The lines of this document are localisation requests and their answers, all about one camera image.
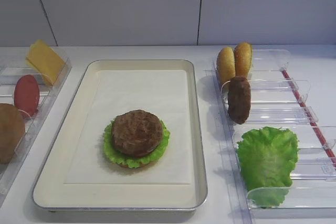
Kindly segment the golden bun left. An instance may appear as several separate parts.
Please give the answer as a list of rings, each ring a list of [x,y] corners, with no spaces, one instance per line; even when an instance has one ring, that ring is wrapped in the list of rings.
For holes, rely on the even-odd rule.
[[[234,52],[231,47],[225,47],[219,52],[216,64],[221,84],[236,76]]]

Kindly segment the brown meat patty on burger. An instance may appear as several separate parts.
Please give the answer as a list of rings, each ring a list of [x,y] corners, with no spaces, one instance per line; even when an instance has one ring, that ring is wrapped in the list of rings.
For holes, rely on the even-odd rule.
[[[163,140],[159,118],[144,110],[118,115],[111,128],[112,146],[131,157],[143,157],[154,151]]]

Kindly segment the clear right ingredient rack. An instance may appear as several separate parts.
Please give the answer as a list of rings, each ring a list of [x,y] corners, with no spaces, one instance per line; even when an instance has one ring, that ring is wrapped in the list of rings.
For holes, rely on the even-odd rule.
[[[289,58],[285,50],[254,50],[248,74],[251,109],[244,124],[228,115],[228,93],[218,80],[215,58],[206,71],[216,94],[215,114],[224,131],[220,146],[234,223],[335,215],[335,126],[321,124],[308,106],[310,83],[289,73]],[[298,160],[290,174],[291,186],[250,190],[240,173],[238,144],[248,131],[265,127],[295,134]]]

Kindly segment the golden bun right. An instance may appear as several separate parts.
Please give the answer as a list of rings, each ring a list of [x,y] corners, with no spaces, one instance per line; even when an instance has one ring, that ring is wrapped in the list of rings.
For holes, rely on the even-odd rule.
[[[252,61],[252,46],[247,42],[241,42],[234,49],[236,76],[247,78]]]

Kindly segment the brown bun top left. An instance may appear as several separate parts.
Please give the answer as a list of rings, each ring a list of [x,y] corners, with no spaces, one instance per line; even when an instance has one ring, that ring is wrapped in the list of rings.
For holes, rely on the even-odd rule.
[[[25,133],[21,113],[11,104],[1,103],[1,164],[8,164]]]

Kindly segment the green lettuce leaf in rack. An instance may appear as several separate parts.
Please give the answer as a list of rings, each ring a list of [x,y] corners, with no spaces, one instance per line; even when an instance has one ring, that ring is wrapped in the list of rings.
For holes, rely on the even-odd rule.
[[[259,207],[283,203],[298,161],[298,138],[289,129],[263,127],[245,132],[237,155],[248,199]]]

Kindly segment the upright brown meat patty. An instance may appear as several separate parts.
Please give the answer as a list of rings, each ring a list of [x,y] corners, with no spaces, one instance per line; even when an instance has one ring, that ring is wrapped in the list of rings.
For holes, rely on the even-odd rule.
[[[246,77],[233,77],[228,89],[228,114],[232,121],[243,124],[251,107],[250,84]]]

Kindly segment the red tomato slice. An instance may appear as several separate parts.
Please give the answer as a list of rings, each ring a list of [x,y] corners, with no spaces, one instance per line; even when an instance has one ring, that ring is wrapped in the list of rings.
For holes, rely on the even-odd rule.
[[[20,110],[23,118],[33,116],[39,104],[39,87],[34,76],[22,76],[16,83],[14,106]]]

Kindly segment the clear left ingredient rack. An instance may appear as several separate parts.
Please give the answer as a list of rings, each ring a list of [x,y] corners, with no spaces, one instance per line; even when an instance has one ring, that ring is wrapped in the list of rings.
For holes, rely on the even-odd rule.
[[[40,90],[37,113],[31,118],[24,119],[25,134],[15,148],[14,157],[9,164],[1,165],[1,203],[4,202],[71,70],[71,61],[66,52],[61,47],[53,47],[52,50],[65,62],[65,66],[60,70],[55,84],[48,86],[43,82],[42,74],[26,63],[29,51],[27,47],[1,48],[1,103],[14,103],[16,83],[24,75],[34,76]]]

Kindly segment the clear ingredient rack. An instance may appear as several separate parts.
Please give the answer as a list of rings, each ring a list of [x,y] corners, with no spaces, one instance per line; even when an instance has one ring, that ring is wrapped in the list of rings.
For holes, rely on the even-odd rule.
[[[16,83],[24,75],[34,76],[40,90],[37,113],[31,118],[24,119],[25,134],[15,148],[14,157],[9,164],[1,165],[1,203],[4,202],[71,70],[71,61],[66,52],[61,47],[53,47],[52,50],[65,62],[65,66],[60,70],[55,84],[48,86],[43,82],[42,74],[26,63],[29,51],[27,47],[1,48],[1,103],[14,103]]]
[[[310,83],[289,73],[289,58],[285,50],[254,50],[248,74],[251,109],[244,124],[228,115],[228,93],[218,80],[215,58],[206,71],[216,94],[215,114],[224,131],[220,146],[234,223],[335,215],[335,126],[321,124],[308,106]],[[250,190],[240,173],[238,144],[248,131],[265,127],[295,134],[298,160],[290,174],[291,186]]]

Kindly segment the yellow cheese slice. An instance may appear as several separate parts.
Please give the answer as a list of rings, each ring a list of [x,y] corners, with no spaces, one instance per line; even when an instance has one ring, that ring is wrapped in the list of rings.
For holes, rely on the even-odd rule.
[[[53,86],[58,78],[58,75],[63,68],[65,62],[60,61],[38,61],[32,63],[29,60],[26,60],[26,63],[34,68],[37,72],[42,74],[44,83],[48,86]]]
[[[60,61],[62,59],[46,43],[39,39],[30,46],[26,60],[36,63],[38,61]]]

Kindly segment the green lettuce on burger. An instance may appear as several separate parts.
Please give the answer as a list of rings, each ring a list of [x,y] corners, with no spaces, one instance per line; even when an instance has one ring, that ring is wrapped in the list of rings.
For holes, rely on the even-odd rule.
[[[110,122],[104,129],[103,133],[103,152],[107,159],[114,164],[127,164],[130,167],[138,167],[141,163],[147,164],[151,161],[158,161],[165,153],[165,150],[169,144],[170,131],[166,128],[163,121],[160,121],[163,127],[163,139],[156,149],[151,153],[143,157],[130,157],[125,154],[117,151],[111,143],[112,135],[111,129],[114,123],[114,120]]]

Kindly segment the bottom bun on tray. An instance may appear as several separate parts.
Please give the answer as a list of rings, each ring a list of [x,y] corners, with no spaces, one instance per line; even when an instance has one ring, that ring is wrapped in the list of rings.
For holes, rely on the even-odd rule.
[[[130,167],[129,165],[125,164],[119,164],[120,167],[123,167],[123,168],[128,168],[128,169],[140,169],[140,168],[143,168],[143,167],[147,167],[147,166],[150,166],[150,165],[153,165],[153,164],[156,164],[156,161],[151,161],[147,164],[144,164],[144,163],[141,163],[138,167]]]

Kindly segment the golden bun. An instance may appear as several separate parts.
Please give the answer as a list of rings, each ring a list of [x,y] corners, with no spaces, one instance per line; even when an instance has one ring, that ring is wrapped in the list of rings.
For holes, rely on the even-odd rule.
[[[247,42],[241,42],[234,49],[236,76],[247,78],[252,61],[252,46]]]
[[[234,52],[231,47],[225,47],[219,52],[216,64],[221,84],[236,76]]]

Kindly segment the cream metal tray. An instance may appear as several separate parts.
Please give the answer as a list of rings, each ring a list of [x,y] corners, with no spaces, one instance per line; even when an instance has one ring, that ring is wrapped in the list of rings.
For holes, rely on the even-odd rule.
[[[170,132],[163,156],[124,168],[103,152],[107,127],[142,109]],[[48,210],[193,211],[207,197],[193,64],[187,60],[90,63],[33,189]]]

